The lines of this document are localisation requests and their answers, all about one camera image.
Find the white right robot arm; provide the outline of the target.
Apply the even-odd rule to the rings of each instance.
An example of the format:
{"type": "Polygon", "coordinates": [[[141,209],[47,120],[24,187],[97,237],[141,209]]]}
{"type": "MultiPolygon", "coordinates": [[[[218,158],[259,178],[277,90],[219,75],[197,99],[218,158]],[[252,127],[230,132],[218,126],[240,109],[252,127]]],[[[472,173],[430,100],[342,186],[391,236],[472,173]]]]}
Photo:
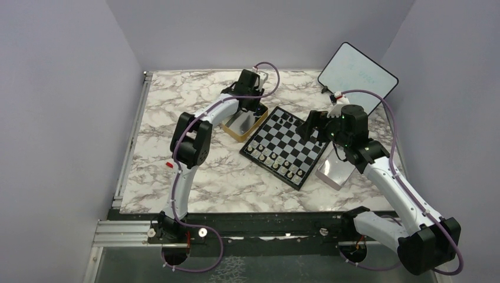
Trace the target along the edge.
{"type": "Polygon", "coordinates": [[[397,253],[401,264],[413,275],[460,257],[460,224],[455,218],[443,218],[417,195],[395,168],[392,154],[369,137],[368,115],[361,106],[342,106],[335,116],[311,110],[297,132],[309,140],[314,131],[318,141],[343,148],[343,161],[354,165],[376,185],[401,221],[398,225],[361,206],[342,215],[340,232],[346,239],[360,235],[375,239],[397,253]]]}

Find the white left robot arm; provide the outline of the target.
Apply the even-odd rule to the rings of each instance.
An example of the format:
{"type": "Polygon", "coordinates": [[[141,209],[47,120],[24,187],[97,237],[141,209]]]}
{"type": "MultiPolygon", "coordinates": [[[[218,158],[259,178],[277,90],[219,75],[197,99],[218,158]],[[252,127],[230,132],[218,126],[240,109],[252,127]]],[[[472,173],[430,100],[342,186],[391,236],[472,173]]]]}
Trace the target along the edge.
{"type": "Polygon", "coordinates": [[[188,214],[189,193],[199,166],[208,156],[213,127],[239,110],[257,111],[267,79],[268,74],[257,68],[244,69],[238,80],[224,88],[209,106],[195,114],[184,112],[179,116],[170,144],[175,176],[169,200],[157,218],[157,235],[171,242],[184,238],[187,224],[182,220],[188,214]]]}

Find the black and white chessboard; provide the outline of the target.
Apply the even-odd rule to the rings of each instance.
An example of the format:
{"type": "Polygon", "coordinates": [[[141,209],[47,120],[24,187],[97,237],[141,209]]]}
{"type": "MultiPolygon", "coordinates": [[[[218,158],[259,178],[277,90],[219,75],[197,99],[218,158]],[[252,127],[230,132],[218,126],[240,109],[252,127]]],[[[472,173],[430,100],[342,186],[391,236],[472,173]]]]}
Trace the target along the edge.
{"type": "Polygon", "coordinates": [[[276,107],[240,149],[239,153],[259,167],[271,172],[276,178],[295,190],[300,190],[328,146],[325,142],[317,141],[316,130],[313,131],[309,141],[302,141],[297,134],[297,127],[303,122],[302,119],[292,113],[281,107],[276,107]],[[295,118],[294,122],[289,121],[291,116],[295,118]],[[280,119],[283,119],[283,124],[279,124],[280,119]],[[258,145],[255,147],[252,145],[254,140],[258,142],[258,145]],[[258,148],[259,145],[264,147],[263,150],[258,148]],[[253,151],[248,152],[246,149],[248,146],[251,146],[253,151]],[[269,149],[271,152],[265,154],[265,149],[269,149]],[[254,150],[259,151],[259,156],[263,154],[265,160],[259,160],[259,156],[253,156],[252,153],[254,150]],[[272,153],[276,154],[276,158],[271,157],[272,153]],[[277,158],[280,156],[282,157],[282,162],[277,162],[277,158]],[[273,162],[267,165],[265,161],[269,157],[273,162]],[[288,166],[284,166],[285,161],[289,162],[288,166]],[[272,167],[274,163],[279,164],[277,169],[272,167]],[[296,166],[297,169],[290,171],[292,165],[296,166]],[[280,172],[281,167],[286,167],[287,172],[282,174],[280,172]],[[302,171],[301,176],[297,174],[299,170],[302,171]],[[288,172],[293,172],[291,179],[287,177],[288,172]],[[301,178],[299,183],[294,182],[295,176],[301,178]]]}

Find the yellow metal tin box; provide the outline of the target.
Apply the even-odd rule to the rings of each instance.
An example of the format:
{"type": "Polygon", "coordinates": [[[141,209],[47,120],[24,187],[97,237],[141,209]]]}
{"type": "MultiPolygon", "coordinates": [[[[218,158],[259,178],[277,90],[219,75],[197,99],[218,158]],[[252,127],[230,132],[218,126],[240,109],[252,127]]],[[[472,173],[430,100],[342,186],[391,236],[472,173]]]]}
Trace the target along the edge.
{"type": "Polygon", "coordinates": [[[256,111],[238,110],[222,122],[222,129],[237,142],[244,142],[268,117],[269,109],[260,103],[256,111]]]}

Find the silver metal tin lid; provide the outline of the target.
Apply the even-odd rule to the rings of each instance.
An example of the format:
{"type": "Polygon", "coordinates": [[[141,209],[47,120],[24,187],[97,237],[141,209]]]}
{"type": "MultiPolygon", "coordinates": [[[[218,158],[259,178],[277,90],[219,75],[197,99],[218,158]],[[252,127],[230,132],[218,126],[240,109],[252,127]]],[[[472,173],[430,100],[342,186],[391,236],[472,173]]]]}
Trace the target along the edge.
{"type": "Polygon", "coordinates": [[[354,165],[348,161],[342,161],[344,157],[345,154],[342,150],[335,152],[332,149],[315,171],[315,175],[322,182],[335,190],[340,190],[355,171],[354,165]]]}

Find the small whiteboard on stand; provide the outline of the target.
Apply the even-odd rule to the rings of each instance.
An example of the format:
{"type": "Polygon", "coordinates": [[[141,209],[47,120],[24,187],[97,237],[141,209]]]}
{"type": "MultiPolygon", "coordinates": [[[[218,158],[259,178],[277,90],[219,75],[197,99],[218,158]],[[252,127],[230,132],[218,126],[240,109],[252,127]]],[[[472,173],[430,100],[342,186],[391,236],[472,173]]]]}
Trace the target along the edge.
{"type": "Polygon", "coordinates": [[[386,98],[399,79],[349,42],[342,43],[318,76],[329,92],[361,89],[386,98]]]}

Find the aluminium frame rail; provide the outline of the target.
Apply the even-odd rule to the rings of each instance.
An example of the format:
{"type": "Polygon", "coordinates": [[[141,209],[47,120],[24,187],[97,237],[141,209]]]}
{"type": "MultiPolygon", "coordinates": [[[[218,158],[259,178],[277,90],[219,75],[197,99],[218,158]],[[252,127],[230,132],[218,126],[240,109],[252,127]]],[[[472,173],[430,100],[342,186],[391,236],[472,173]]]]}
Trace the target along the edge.
{"type": "Polygon", "coordinates": [[[144,71],[144,81],[142,85],[142,90],[140,93],[139,103],[136,109],[134,120],[131,126],[131,131],[128,137],[126,151],[121,166],[120,174],[117,179],[115,194],[111,204],[112,209],[119,209],[123,201],[124,191],[126,189],[127,179],[131,168],[131,163],[133,160],[134,149],[136,146],[137,137],[140,130],[140,125],[142,122],[147,96],[149,94],[150,86],[153,78],[153,71],[144,71]]]}

